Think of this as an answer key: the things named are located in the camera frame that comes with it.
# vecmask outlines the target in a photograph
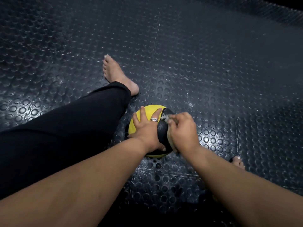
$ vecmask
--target black leggings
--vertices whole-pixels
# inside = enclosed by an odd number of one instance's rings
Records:
[[[130,99],[113,82],[0,133],[0,199],[102,152]]]

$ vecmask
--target rubber floor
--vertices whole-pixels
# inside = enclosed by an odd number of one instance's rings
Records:
[[[0,130],[108,84],[111,55],[142,105],[187,111],[203,146],[303,195],[303,12],[261,0],[0,0]],[[104,220],[234,226],[180,155],[142,160]]]

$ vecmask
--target ball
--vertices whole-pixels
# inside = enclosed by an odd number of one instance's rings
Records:
[[[174,114],[174,112],[165,107],[165,106],[162,106],[162,105],[148,105],[148,106],[145,106],[145,112],[146,112],[146,117],[148,120],[151,119],[153,113],[158,109],[158,108],[162,108],[162,111],[160,113],[160,116],[158,118],[158,127],[157,127],[157,130],[158,130],[158,139],[159,141],[165,146],[166,148],[166,151],[161,151],[161,150],[155,150],[153,152],[150,152],[150,153],[147,153],[147,157],[151,157],[151,158],[161,158],[161,157],[164,157],[166,155],[168,155],[170,152],[173,151],[171,145],[169,144],[169,141],[167,139],[167,131],[169,129],[169,126],[167,124],[167,122],[165,122],[164,119],[161,119],[161,117],[164,117],[165,115],[172,115]],[[137,116],[138,116],[138,120],[140,121],[140,110],[138,110],[136,112]],[[129,127],[128,127],[128,133],[129,134],[132,134],[132,133],[135,133],[136,132],[136,128],[134,126],[134,121],[133,119],[131,119],[131,122],[129,123]]]

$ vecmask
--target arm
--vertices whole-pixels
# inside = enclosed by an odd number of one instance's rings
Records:
[[[164,148],[141,111],[134,138],[1,200],[0,226],[97,226],[144,155]]]
[[[303,226],[303,197],[201,147],[190,114],[173,117],[179,121],[169,121],[176,148],[243,226]]]

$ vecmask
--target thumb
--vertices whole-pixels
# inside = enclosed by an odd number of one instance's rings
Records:
[[[159,147],[158,147],[158,149],[161,150],[161,151],[166,151],[165,146],[164,146],[162,143],[160,143],[160,142],[159,142]]]
[[[168,121],[170,132],[174,132],[177,129],[177,124],[173,119]]]

